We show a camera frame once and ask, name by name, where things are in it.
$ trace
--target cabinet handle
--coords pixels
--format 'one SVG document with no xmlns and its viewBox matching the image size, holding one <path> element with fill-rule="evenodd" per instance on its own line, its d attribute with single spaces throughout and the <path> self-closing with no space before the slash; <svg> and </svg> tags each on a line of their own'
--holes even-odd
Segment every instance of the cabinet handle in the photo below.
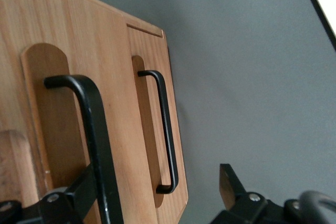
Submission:
<svg viewBox="0 0 336 224">
<path fill-rule="evenodd" d="M 170 185 L 158 185 L 158 187 L 156 188 L 156 193 L 157 194 L 171 194 L 177 187 L 179 181 L 178 181 L 177 164 L 176 164 L 175 148 L 174 148 L 174 141 L 173 141 L 172 124 L 171 124 L 170 115 L 169 115 L 166 85 L 165 85 L 162 74 L 156 70 L 139 71 L 138 76 L 139 77 L 143 77 L 143 76 L 154 77 L 157 88 L 158 88 L 157 90 L 159 94 L 159 102 L 160 102 L 163 132 L 164 132 L 164 139 L 165 139 L 165 145 L 166 145 L 166 151 L 167 151 L 167 157 L 168 157 L 171 184 Z"/>
<path fill-rule="evenodd" d="M 95 175 L 101 221 L 103 224 L 123 223 L 104 107 L 97 86 L 81 75 L 47 77 L 44 85 L 47 89 L 67 87 L 75 93 Z"/>
</svg>

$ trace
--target black metal bracket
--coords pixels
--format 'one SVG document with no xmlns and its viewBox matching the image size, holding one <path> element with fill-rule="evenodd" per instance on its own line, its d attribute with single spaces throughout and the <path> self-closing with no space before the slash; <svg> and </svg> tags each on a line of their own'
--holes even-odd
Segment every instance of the black metal bracket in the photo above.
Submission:
<svg viewBox="0 0 336 224">
<path fill-rule="evenodd" d="M 104 107 L 97 86 L 81 75 L 48 77 L 44 85 L 47 89 L 67 87 L 75 93 L 83 118 L 102 223 L 110 224 L 112 220 L 123 223 Z"/>
<path fill-rule="evenodd" d="M 157 194 L 171 194 L 177 187 L 178 181 L 178 172 L 177 172 L 177 163 L 175 156 L 174 140 L 173 140 L 173 131 L 172 123 L 170 121 L 169 114 L 169 105 L 167 98 L 167 91 L 164 78 L 162 74 L 156 70 L 143 70 L 138 72 L 139 77 L 152 76 L 156 81 L 157 92 L 159 94 L 159 102 L 161 109 L 161 117 L 163 124 L 164 139 L 168 157 L 168 165 L 170 172 L 170 185 L 158 185 L 156 188 Z"/>
<path fill-rule="evenodd" d="M 328 224 L 320 207 L 336 212 L 336 201 L 316 192 L 306 191 L 300 199 L 289 199 L 283 207 L 256 192 L 246 192 L 229 164 L 220 165 L 219 191 L 226 210 L 211 224 Z"/>
<path fill-rule="evenodd" d="M 36 204 L 22 208 L 18 201 L 0 202 L 0 224 L 82 224 L 98 200 L 103 224 L 123 224 L 103 103 L 97 86 L 85 76 L 53 76 L 45 87 L 70 88 L 78 99 L 90 165 L 64 193 L 51 193 Z"/>
</svg>

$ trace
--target screw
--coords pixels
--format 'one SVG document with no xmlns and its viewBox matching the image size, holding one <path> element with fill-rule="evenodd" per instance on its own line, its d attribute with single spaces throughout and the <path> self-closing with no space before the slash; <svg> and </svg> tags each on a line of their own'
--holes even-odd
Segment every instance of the screw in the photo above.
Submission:
<svg viewBox="0 0 336 224">
<path fill-rule="evenodd" d="M 58 194 L 52 194 L 48 197 L 47 201 L 49 203 L 52 203 L 52 202 L 56 201 L 58 198 L 59 198 Z"/>
<path fill-rule="evenodd" d="M 7 202 L 7 203 L 5 203 L 3 206 L 0 207 L 0 212 L 5 212 L 5 211 L 11 209 L 12 206 L 13 206 L 13 205 L 12 205 L 11 202 Z"/>
<path fill-rule="evenodd" d="M 257 194 L 250 194 L 250 195 L 248 195 L 248 197 L 250 198 L 250 200 L 252 200 L 254 202 L 257 202 L 257 201 L 261 200 L 261 198 Z"/>
<path fill-rule="evenodd" d="M 299 210 L 300 209 L 300 204 L 298 201 L 294 201 L 293 202 L 293 207 L 296 209 L 296 210 Z"/>
</svg>

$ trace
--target wood grain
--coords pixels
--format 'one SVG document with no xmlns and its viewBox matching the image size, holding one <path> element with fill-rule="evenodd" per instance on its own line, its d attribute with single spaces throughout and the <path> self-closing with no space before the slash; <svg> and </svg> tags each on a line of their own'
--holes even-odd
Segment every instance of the wood grain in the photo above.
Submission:
<svg viewBox="0 0 336 224">
<path fill-rule="evenodd" d="M 11 194 L 19 195 L 20 190 L 24 205 L 36 202 L 49 189 L 67 184 L 84 164 L 86 150 L 78 144 L 80 140 L 82 146 L 85 142 L 78 104 L 75 102 L 74 109 L 73 102 L 64 101 L 71 96 L 66 91 L 58 90 L 61 96 L 50 91 L 53 95 L 49 96 L 43 94 L 41 87 L 41 79 L 46 74 L 59 74 L 54 68 L 60 67 L 62 71 L 67 68 L 70 74 L 83 74 L 92 79 L 101 93 L 124 223 L 177 223 L 187 202 L 187 191 L 170 65 L 162 31 L 97 0 L 0 0 L 0 17 L 0 132 L 13 131 L 20 136 L 11 135 L 12 152 L 7 153 L 14 157 L 16 167 L 16 171 L 10 168 L 13 174 L 9 177 L 11 180 L 18 177 L 20 183 L 13 187 Z M 23 57 L 21 62 L 20 54 L 25 48 L 41 43 L 45 47 L 49 47 L 45 44 L 51 44 L 59 48 L 66 55 L 68 66 L 52 60 L 46 49 L 34 51 L 31 59 Z M 157 199 L 162 196 L 153 195 L 148 160 L 151 155 L 146 149 L 148 141 L 144 139 L 146 133 L 132 55 L 140 55 L 146 69 L 156 69 L 164 75 L 169 94 L 180 182 L 174 193 L 163 197 L 161 205 Z M 32 73 L 36 68 L 44 72 Z M 156 85 L 153 80 L 147 79 L 146 83 L 153 125 L 150 131 L 152 135 L 154 132 L 161 174 L 161 177 L 156 175 L 155 183 L 161 179 L 163 184 L 168 184 L 169 169 Z M 70 110 L 69 118 L 57 109 L 60 106 Z M 65 124 L 70 118 L 73 121 L 75 114 L 78 125 L 71 129 Z M 66 132 L 51 129 L 55 125 Z M 65 134 L 69 138 L 72 133 L 76 137 L 66 143 L 71 145 L 69 150 L 57 146 L 60 145 L 59 137 Z M 8 150 L 8 140 L 4 143 Z M 69 157 L 69 164 L 57 160 L 56 153 L 61 151 L 68 155 L 74 152 L 76 158 Z M 21 167 L 27 166 L 18 165 L 20 162 L 29 164 L 29 159 L 34 161 L 30 168 L 24 170 Z M 77 168 L 72 170 L 70 164 Z"/>
<path fill-rule="evenodd" d="M 157 223 L 122 14 L 95 0 L 0 0 L 0 14 L 0 130 L 16 129 L 29 139 L 39 196 L 48 186 L 19 55 L 43 42 L 64 52 L 71 74 L 91 78 L 100 90 L 124 222 Z"/>
<path fill-rule="evenodd" d="M 128 35 L 132 55 L 140 56 L 143 59 L 145 70 L 157 70 L 165 79 L 176 152 L 177 169 L 179 172 L 179 183 L 172 194 L 164 196 L 161 206 L 156 209 L 156 213 L 159 223 L 178 223 L 186 206 L 188 195 L 166 40 L 165 37 L 159 38 L 130 27 L 128 28 Z M 151 118 L 154 126 L 161 179 L 162 183 L 165 185 L 170 183 L 170 173 L 165 150 L 158 91 L 153 78 L 147 78 L 146 83 L 148 86 L 150 109 L 152 113 Z"/>
<path fill-rule="evenodd" d="M 29 142 L 17 131 L 0 132 L 0 201 L 19 200 L 27 207 L 37 198 Z"/>
<path fill-rule="evenodd" d="M 138 95 L 138 103 L 141 115 L 142 131 L 146 145 L 147 160 L 149 172 L 151 175 L 153 197 L 155 207 L 160 207 L 163 201 L 163 194 L 157 194 L 156 188 L 162 184 L 158 149 L 156 148 L 153 118 L 151 113 L 151 105 L 148 94 L 147 81 L 144 77 L 138 77 L 138 71 L 145 70 L 143 59 L 140 56 L 133 56 L 133 70 L 136 92 Z"/>
<path fill-rule="evenodd" d="M 67 187 L 89 163 L 85 160 L 74 95 L 70 89 L 47 90 L 43 84 L 46 77 L 70 74 L 67 57 L 51 44 L 38 43 L 24 50 L 21 60 L 47 190 Z M 89 211 L 86 223 L 97 223 L 99 210 L 95 208 Z"/>
</svg>

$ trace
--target gray wall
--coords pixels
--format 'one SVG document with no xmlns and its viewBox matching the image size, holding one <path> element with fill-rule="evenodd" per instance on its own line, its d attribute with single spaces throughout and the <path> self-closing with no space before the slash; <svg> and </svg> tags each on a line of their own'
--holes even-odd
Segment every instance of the gray wall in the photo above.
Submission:
<svg viewBox="0 0 336 224">
<path fill-rule="evenodd" d="M 282 204 L 336 197 L 336 53 L 311 0 L 102 0 L 166 31 L 189 202 L 224 208 L 220 163 Z"/>
</svg>

